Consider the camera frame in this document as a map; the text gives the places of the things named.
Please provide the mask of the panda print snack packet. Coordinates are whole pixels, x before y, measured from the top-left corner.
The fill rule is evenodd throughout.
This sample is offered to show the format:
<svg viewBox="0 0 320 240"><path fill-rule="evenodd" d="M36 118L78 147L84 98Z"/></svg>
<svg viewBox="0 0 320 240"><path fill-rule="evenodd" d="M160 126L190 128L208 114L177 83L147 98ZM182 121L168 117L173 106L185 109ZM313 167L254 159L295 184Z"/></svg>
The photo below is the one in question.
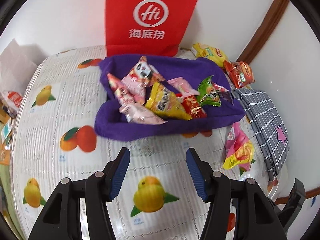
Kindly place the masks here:
<svg viewBox="0 0 320 240"><path fill-rule="evenodd" d="M148 63L146 56L141 56L135 66L121 82L127 87L135 102L145 104L146 88L152 87L155 82L165 81L159 71Z"/></svg>

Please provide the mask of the red paper bag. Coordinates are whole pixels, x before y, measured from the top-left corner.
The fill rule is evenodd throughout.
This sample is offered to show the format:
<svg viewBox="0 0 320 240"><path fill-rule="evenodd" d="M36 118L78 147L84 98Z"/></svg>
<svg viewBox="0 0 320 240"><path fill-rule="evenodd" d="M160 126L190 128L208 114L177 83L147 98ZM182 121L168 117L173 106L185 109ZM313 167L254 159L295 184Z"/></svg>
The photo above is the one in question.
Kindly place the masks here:
<svg viewBox="0 0 320 240"><path fill-rule="evenodd" d="M198 0L106 0L108 56L175 56Z"/></svg>

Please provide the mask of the white striped snack packet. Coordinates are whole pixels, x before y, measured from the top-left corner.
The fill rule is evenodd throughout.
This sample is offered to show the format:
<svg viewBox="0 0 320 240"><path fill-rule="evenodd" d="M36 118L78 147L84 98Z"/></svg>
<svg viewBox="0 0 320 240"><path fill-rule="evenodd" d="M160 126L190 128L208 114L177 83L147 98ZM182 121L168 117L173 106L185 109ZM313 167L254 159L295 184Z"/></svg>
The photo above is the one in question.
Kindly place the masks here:
<svg viewBox="0 0 320 240"><path fill-rule="evenodd" d="M225 87L220 86L214 82L212 83L212 85L215 88L215 90L217 91L217 94L221 99L226 100L230 103L233 103L233 98L232 98L231 92L228 89L226 89Z"/></svg>

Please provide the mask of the purple fabric basket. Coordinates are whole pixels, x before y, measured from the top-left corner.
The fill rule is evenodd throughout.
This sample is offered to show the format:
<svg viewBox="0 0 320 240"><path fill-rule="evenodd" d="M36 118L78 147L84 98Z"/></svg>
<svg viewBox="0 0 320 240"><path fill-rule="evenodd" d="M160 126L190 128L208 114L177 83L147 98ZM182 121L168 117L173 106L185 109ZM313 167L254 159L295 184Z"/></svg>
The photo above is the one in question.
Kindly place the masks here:
<svg viewBox="0 0 320 240"><path fill-rule="evenodd" d="M221 107L205 105L206 118L190 121L169 120L161 125L127 122L125 115L119 112L120 105L109 86L107 74L111 73L122 79L139 59L139 54L124 54L106 57L99 63L101 70L100 82L106 90L107 100L100 106L95 117L94 129L97 135L113 140L132 141L154 135L208 131L230 126L235 122L239 122L245 116L245 111L237 100L232 102L224 100L221 103ZM183 77L196 89L202 80L211 76L214 83L226 89L231 88L220 67L209 59L201 57L189 60L149 55L147 60L167 80Z"/></svg>

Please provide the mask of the grey checked folded cloth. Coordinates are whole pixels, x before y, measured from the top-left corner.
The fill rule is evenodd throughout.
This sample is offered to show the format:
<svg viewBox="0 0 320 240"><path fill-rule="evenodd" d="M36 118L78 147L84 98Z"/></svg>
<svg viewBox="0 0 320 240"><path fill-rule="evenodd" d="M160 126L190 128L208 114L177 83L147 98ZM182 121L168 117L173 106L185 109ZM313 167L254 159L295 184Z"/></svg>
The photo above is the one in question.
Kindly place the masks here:
<svg viewBox="0 0 320 240"><path fill-rule="evenodd" d="M265 91L240 88L232 90L232 96L245 111L264 156L269 181L274 181L290 150L284 122Z"/></svg>

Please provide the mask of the pink red candy packet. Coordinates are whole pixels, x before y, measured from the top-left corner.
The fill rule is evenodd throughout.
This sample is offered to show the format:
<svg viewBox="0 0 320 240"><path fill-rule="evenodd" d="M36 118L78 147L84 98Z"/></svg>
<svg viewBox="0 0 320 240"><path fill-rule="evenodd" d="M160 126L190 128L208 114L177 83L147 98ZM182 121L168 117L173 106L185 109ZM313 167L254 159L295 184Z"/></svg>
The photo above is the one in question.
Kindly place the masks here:
<svg viewBox="0 0 320 240"><path fill-rule="evenodd" d="M129 92L128 88L117 77L115 77L111 73L108 73L107 78L110 88L114 92L114 95L121 106L135 103L135 100Z"/></svg>

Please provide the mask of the white paper bag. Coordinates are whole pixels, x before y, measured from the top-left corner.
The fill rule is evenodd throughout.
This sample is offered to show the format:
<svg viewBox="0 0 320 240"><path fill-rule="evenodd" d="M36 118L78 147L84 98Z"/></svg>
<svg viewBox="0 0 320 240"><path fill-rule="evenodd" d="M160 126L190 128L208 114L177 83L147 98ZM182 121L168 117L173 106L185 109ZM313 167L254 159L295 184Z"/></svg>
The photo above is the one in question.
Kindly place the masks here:
<svg viewBox="0 0 320 240"><path fill-rule="evenodd" d="M1 92L23 96L37 67L47 57L38 45L20 46L12 39L1 53Z"/></svg>

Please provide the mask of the pink peach snack packet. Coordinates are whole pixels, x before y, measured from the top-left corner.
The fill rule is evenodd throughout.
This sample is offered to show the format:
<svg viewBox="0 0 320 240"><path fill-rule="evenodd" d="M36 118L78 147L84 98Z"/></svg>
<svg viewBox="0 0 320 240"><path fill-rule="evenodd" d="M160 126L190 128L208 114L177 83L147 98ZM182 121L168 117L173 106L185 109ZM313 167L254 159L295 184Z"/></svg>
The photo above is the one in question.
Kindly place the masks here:
<svg viewBox="0 0 320 240"><path fill-rule="evenodd" d="M168 80L167 83L178 90L183 97L196 95L198 96L200 93L198 90L195 90L191 87L191 85L182 77L177 77L171 80Z"/></svg>

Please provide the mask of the red-orange chips bag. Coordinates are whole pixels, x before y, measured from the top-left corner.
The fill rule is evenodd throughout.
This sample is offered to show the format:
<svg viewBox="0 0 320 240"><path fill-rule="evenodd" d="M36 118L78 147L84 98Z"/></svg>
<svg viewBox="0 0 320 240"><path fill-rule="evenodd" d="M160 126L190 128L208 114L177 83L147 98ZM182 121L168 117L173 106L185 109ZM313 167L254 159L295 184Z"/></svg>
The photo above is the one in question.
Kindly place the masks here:
<svg viewBox="0 0 320 240"><path fill-rule="evenodd" d="M246 62L228 62L225 60L223 66L237 89L255 82L253 70Z"/></svg>

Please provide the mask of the pink yellow sweet-potato snack bag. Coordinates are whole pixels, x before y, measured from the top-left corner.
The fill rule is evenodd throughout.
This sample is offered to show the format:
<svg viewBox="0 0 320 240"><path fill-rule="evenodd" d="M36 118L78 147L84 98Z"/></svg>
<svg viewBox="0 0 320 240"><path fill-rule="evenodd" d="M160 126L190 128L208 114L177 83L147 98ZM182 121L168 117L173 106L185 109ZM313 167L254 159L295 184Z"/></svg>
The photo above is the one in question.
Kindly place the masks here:
<svg viewBox="0 0 320 240"><path fill-rule="evenodd" d="M248 136L240 128L238 122L232 124L225 143L226 157L222 168L230 170L236 166L240 174L250 170L254 163L254 146Z"/></svg>

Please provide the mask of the red snack packet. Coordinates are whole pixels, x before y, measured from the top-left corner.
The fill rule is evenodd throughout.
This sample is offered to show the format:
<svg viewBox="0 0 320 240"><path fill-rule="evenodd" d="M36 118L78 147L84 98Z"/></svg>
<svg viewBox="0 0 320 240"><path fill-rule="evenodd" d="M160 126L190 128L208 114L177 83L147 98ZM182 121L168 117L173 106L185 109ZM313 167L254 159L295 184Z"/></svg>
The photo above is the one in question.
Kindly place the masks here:
<svg viewBox="0 0 320 240"><path fill-rule="evenodd" d="M195 95L183 96L181 93L177 93L176 96L186 113L193 119L207 117L207 113L200 106Z"/></svg>

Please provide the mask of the yellow snack packet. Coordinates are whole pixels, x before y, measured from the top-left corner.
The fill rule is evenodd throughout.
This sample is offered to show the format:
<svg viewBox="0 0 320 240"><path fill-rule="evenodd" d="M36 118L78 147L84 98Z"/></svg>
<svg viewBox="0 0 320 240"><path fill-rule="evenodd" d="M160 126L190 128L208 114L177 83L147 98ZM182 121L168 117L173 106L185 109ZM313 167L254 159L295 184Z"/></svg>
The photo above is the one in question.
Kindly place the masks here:
<svg viewBox="0 0 320 240"><path fill-rule="evenodd" d="M145 107L165 119L191 120L174 92L159 82L153 84Z"/></svg>

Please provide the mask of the brown wooden trim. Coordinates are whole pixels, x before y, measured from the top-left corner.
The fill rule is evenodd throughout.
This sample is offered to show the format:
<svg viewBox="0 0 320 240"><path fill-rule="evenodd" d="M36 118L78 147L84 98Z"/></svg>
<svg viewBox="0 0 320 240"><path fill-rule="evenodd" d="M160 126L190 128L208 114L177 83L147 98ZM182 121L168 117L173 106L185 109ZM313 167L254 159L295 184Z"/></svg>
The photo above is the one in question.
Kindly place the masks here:
<svg viewBox="0 0 320 240"><path fill-rule="evenodd" d="M289 0L273 0L261 25L255 31L237 61L250 64L255 59L277 27L288 5Z"/></svg>

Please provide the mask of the green snack packet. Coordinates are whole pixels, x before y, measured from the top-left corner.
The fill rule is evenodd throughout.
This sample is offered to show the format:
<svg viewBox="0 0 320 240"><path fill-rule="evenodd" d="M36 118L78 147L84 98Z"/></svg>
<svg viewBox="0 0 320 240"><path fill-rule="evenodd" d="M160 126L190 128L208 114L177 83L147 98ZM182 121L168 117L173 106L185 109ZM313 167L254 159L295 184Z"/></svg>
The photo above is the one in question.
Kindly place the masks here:
<svg viewBox="0 0 320 240"><path fill-rule="evenodd" d="M197 101L201 107L205 105L220 107L221 100L212 83L212 76L205 78L198 86Z"/></svg>

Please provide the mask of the yellow chips bag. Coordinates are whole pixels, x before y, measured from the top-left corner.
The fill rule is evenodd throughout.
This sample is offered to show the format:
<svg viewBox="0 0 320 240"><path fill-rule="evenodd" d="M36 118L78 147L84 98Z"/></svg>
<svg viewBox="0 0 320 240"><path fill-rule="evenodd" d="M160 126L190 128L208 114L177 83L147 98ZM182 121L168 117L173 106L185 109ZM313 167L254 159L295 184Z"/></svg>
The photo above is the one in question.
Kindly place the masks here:
<svg viewBox="0 0 320 240"><path fill-rule="evenodd" d="M222 50L206 44L195 43L192 45L191 51L196 58L207 58L215 62L220 68L224 68L224 61L228 61L227 55Z"/></svg>

